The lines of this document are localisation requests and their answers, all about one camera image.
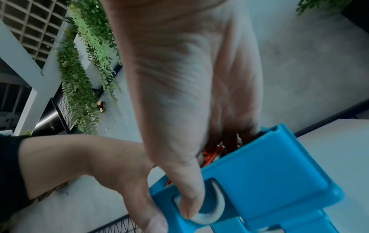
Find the forearm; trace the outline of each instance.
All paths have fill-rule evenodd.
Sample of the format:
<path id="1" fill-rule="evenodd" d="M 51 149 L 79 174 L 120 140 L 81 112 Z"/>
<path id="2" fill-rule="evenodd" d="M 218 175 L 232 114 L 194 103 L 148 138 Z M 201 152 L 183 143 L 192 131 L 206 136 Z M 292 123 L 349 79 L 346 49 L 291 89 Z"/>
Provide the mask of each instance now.
<path id="1" fill-rule="evenodd" d="M 89 174 L 90 157 L 99 138 L 46 136 L 23 140 L 19 166 L 29 199 L 81 175 Z"/>

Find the gray floor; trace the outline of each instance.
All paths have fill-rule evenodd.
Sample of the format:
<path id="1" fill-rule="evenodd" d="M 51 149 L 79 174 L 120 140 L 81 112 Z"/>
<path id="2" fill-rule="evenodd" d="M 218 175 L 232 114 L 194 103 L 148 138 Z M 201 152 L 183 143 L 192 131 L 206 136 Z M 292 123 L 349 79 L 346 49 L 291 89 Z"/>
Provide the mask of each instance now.
<path id="1" fill-rule="evenodd" d="M 369 99 L 369 35 L 340 14 L 311 10 L 297 17 L 298 0 L 250 2 L 264 70 L 263 126 L 285 123 L 293 132 Z M 123 73 L 115 105 L 106 96 L 99 134 L 141 141 Z M 153 183 L 160 171 L 150 178 Z M 11 232 L 85 233 L 126 214 L 121 197 L 91 177 L 75 180 L 69 195 L 53 193 L 25 210 Z"/>

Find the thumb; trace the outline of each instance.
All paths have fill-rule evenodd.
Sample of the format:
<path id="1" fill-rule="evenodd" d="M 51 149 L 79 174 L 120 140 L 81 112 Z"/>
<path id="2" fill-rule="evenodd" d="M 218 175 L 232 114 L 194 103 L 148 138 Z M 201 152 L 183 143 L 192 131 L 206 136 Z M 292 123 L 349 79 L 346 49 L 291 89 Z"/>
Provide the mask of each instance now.
<path id="1" fill-rule="evenodd" d="M 147 180 L 125 183 L 119 190 L 132 220 L 145 233 L 167 233 L 168 224 L 149 193 Z"/>
<path id="2" fill-rule="evenodd" d="M 162 164 L 161 168 L 181 194 L 182 217 L 192 218 L 200 211 L 205 197 L 204 181 L 196 157 L 188 161 Z"/>

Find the white curved handle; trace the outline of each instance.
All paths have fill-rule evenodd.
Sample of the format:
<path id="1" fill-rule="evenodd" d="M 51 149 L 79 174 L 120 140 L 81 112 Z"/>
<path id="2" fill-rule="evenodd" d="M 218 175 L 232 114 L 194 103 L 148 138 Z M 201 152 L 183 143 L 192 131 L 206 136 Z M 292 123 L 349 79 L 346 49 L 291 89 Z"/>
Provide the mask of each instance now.
<path id="1" fill-rule="evenodd" d="M 224 208 L 226 206 L 226 202 L 224 200 L 224 195 L 218 185 L 214 180 L 211 181 L 211 184 L 215 191 L 216 196 L 216 206 L 215 209 L 210 213 L 198 213 L 196 214 L 191 221 L 200 225 L 210 225 L 215 223 L 223 214 Z M 174 198 L 174 203 L 180 208 L 181 196 L 177 196 Z"/>

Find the blue plastic container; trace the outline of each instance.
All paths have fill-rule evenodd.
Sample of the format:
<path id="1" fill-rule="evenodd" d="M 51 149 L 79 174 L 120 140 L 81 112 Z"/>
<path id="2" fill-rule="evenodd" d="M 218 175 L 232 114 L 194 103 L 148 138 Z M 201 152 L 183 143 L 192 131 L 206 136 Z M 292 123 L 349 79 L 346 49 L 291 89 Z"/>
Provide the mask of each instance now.
<path id="1" fill-rule="evenodd" d="M 200 212 L 216 205 L 211 180 L 220 185 L 226 201 L 221 218 L 211 225 L 214 233 L 224 227 L 243 233 L 275 225 L 286 233 L 309 232 L 309 227 L 317 233 L 337 232 L 322 209 L 344 194 L 283 124 L 206 166 L 202 174 L 206 196 Z M 167 180 L 160 179 L 150 193 L 168 221 L 169 233 L 193 233 L 203 227 L 181 217 L 173 202 L 179 192 L 173 185 L 164 187 Z"/>

